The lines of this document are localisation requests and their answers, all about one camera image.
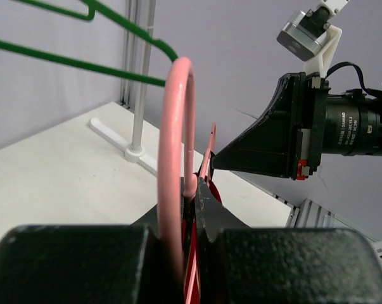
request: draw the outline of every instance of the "black lens barrel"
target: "black lens barrel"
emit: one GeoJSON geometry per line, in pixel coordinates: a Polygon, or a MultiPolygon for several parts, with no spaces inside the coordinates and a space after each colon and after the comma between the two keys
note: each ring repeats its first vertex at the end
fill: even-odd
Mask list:
{"type": "Polygon", "coordinates": [[[328,97],[322,152],[382,156],[382,101],[328,97]]]}

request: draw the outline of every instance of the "white table surface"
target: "white table surface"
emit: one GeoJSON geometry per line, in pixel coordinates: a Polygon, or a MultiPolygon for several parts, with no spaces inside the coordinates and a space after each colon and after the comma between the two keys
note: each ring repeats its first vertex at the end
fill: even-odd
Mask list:
{"type": "MultiPolygon", "coordinates": [[[[0,150],[0,239],[22,224],[131,224],[155,205],[156,177],[95,134],[94,117],[130,141],[133,114],[110,103],[0,150]]],[[[144,122],[144,147],[155,158],[158,136],[144,122]]],[[[195,170],[201,160],[196,153],[195,170]]],[[[214,181],[246,224],[285,226],[290,208],[277,199],[231,172],[215,171],[214,181]]]]}

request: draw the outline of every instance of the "green wire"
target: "green wire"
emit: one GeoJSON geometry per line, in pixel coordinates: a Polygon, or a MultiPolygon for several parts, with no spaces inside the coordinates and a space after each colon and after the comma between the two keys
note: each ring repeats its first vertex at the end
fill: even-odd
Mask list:
{"type": "Polygon", "coordinates": [[[38,8],[42,8],[44,10],[54,11],[54,12],[62,14],[62,15],[66,15],[69,17],[73,17],[73,18],[77,18],[77,19],[81,19],[81,20],[85,20],[85,21],[91,21],[95,17],[95,9],[90,8],[90,7],[88,7],[88,15],[83,15],[80,13],[76,13],[74,11],[70,11],[70,10],[55,6],[55,5],[46,4],[46,3],[36,1],[36,0],[14,0],[14,1],[23,2],[26,4],[33,5],[33,6],[37,6],[38,8]]]}
{"type": "MultiPolygon", "coordinates": [[[[101,4],[97,0],[81,0],[83,3],[86,3],[88,5],[88,15],[83,15],[80,13],[76,13],[74,11],[69,11],[67,9],[63,9],[58,6],[53,6],[50,4],[45,4],[36,0],[14,0],[14,1],[30,4],[38,8],[42,8],[44,10],[54,11],[56,13],[59,13],[65,16],[70,16],[70,17],[78,18],[85,21],[91,21],[95,16],[95,11],[98,11],[99,13],[107,17],[107,19],[110,19],[111,21],[117,23],[119,26],[127,29],[129,32],[132,32],[134,35],[142,38],[146,42],[150,43],[151,45],[163,51],[170,58],[171,61],[175,61],[178,58],[177,53],[166,42],[160,39],[152,38],[152,36],[150,36],[147,33],[147,31],[145,31],[141,27],[138,27],[136,24],[128,21],[128,19],[120,16],[118,13],[114,12],[112,9],[108,8],[107,6],[101,4]]],[[[108,66],[105,67],[103,65],[97,65],[87,61],[77,60],[75,58],[69,58],[66,56],[44,52],[38,49],[32,49],[30,47],[27,48],[25,46],[20,46],[18,44],[13,44],[6,41],[0,40],[0,49],[9,51],[12,53],[18,53],[18,54],[26,55],[29,57],[34,57],[34,58],[38,58],[42,60],[59,63],[62,65],[67,65],[71,67],[73,66],[75,68],[81,68],[83,70],[89,70],[89,71],[98,72],[98,73],[102,73],[106,75],[130,79],[130,80],[134,80],[138,82],[144,82],[146,84],[152,84],[154,86],[163,87],[165,85],[165,80],[163,79],[158,79],[158,78],[145,76],[145,75],[141,75],[137,73],[131,73],[124,70],[118,70],[116,68],[111,68],[108,66]]]]}

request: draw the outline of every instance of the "gray wall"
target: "gray wall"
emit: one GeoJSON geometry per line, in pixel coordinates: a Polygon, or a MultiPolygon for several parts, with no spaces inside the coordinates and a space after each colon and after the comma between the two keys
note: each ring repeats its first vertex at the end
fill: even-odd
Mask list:
{"type": "MultiPolygon", "coordinates": [[[[85,13],[80,1],[50,0],[85,13]]],[[[105,0],[124,13],[125,1],[105,0]]],[[[111,67],[122,67],[124,31],[0,0],[0,39],[111,67]]],[[[0,51],[0,148],[119,99],[120,79],[0,51]]]]}
{"type": "MultiPolygon", "coordinates": [[[[211,0],[157,2],[155,36],[189,57],[196,70],[198,129],[203,150],[210,124],[217,122],[217,149],[253,123],[239,113],[259,116],[274,93],[278,78],[299,72],[302,62],[276,42],[296,10],[314,8],[316,0],[211,0]]],[[[366,85],[382,86],[382,0],[354,0],[333,20],[343,29],[334,57],[354,61],[366,85]]],[[[157,49],[150,74],[166,77],[170,63],[157,49]]],[[[346,68],[330,78],[333,92],[358,87],[346,68]]],[[[159,124],[162,89],[149,87],[146,118],[159,124]]],[[[298,204],[310,198],[370,235],[382,239],[382,158],[324,155],[316,176],[306,182],[245,175],[250,181],[298,204]]]]}

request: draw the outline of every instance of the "black cable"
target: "black cable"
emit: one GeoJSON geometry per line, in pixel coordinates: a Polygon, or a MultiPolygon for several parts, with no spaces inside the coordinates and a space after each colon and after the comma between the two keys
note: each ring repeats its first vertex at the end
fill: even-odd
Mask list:
{"type": "Polygon", "coordinates": [[[343,61],[343,62],[340,62],[340,63],[337,63],[336,65],[333,65],[327,72],[326,74],[326,79],[331,75],[333,74],[335,71],[343,68],[343,67],[354,67],[355,68],[355,71],[357,72],[357,75],[358,75],[358,79],[359,79],[359,82],[360,82],[360,86],[361,86],[361,89],[367,93],[368,95],[371,95],[371,96],[374,96],[376,98],[379,98],[379,99],[382,99],[382,91],[380,90],[375,90],[375,89],[370,89],[370,88],[366,88],[366,85],[364,83],[364,74],[362,73],[362,70],[361,68],[356,65],[355,63],[352,63],[352,62],[348,62],[348,61],[343,61]]]}

